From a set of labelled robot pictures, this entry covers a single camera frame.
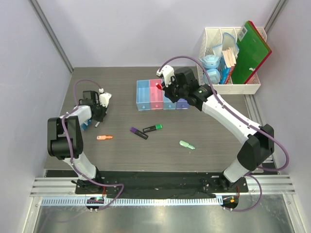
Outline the purple drawer box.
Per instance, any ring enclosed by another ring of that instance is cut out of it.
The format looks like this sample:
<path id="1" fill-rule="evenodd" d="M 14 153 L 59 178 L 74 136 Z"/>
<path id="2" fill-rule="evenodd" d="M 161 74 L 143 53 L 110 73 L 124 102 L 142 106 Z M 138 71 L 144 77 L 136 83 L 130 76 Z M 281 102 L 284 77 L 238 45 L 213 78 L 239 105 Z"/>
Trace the purple drawer box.
<path id="1" fill-rule="evenodd" d="M 185 99 L 179 99 L 176 104 L 176 109 L 189 109 L 190 105 Z"/>

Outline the red cap whiteboard marker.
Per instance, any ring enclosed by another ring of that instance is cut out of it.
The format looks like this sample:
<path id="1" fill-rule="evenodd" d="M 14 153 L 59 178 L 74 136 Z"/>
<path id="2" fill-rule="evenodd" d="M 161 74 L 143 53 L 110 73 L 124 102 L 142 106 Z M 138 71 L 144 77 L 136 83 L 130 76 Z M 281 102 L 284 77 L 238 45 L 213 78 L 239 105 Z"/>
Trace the red cap whiteboard marker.
<path id="1" fill-rule="evenodd" d="M 156 83 L 155 86 L 156 86 L 159 90 L 162 89 L 162 86 L 161 86 L 159 83 Z"/>

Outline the pink drawer box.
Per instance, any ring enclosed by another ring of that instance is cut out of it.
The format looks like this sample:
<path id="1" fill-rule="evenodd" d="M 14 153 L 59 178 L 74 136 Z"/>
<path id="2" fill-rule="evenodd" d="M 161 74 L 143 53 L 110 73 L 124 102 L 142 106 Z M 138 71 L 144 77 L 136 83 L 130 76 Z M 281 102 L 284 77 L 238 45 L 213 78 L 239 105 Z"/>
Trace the pink drawer box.
<path id="1" fill-rule="evenodd" d="M 161 79 L 151 79 L 150 84 L 150 104 L 152 110 L 163 109 L 163 93 L 157 85 L 161 85 Z"/>

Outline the light blue drawer box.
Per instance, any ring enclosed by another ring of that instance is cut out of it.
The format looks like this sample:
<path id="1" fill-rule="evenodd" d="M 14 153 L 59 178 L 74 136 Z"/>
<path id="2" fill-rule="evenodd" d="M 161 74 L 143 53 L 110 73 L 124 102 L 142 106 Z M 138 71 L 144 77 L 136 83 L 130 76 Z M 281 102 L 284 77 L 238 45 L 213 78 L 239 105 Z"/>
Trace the light blue drawer box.
<path id="1" fill-rule="evenodd" d="M 150 82 L 149 80 L 138 80 L 136 87 L 136 105 L 139 111 L 151 110 Z"/>

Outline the green cap black highlighter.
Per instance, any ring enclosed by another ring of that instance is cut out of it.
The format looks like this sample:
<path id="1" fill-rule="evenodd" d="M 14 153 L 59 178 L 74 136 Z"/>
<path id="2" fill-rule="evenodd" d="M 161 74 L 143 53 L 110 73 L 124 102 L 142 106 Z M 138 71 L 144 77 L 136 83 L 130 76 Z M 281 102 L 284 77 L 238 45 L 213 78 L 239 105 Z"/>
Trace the green cap black highlighter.
<path id="1" fill-rule="evenodd" d="M 143 132 L 144 132 L 144 133 L 149 133 L 149 132 L 153 132 L 153 131 L 160 130 L 160 129 L 162 129 L 162 128 L 163 128 L 163 126 L 162 126 L 161 124 L 157 124 L 157 125 L 153 125 L 153 126 L 144 128 L 144 129 L 143 129 Z"/>

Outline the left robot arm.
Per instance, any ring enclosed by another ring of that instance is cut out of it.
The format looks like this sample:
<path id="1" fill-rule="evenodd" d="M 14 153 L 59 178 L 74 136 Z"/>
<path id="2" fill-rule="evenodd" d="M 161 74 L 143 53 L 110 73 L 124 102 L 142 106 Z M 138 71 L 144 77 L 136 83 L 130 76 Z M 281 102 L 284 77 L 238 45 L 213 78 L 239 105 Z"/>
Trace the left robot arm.
<path id="1" fill-rule="evenodd" d="M 97 194 L 103 191 L 103 180 L 98 168 L 84 153 L 82 127 L 94 120 L 102 122 L 106 116 L 111 94 L 100 89 L 84 91 L 83 97 L 71 113 L 52 117 L 47 122 L 47 150 L 51 157 L 56 157 L 68 164 L 77 174 L 77 194 Z"/>

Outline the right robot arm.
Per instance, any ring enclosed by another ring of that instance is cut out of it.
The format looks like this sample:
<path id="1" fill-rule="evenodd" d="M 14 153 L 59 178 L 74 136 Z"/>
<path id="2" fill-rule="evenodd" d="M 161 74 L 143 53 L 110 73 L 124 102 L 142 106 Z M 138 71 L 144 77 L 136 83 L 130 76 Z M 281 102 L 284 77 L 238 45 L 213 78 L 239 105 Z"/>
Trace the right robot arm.
<path id="1" fill-rule="evenodd" d="M 189 67 L 174 70 L 164 66 L 156 73 L 162 79 L 160 89 L 172 102 L 184 99 L 199 111 L 213 117 L 225 126 L 241 143 L 237 158 L 219 176 L 220 188 L 232 191 L 238 180 L 254 171 L 275 150 L 274 129 L 261 126 L 230 106 L 210 85 L 200 85 Z"/>

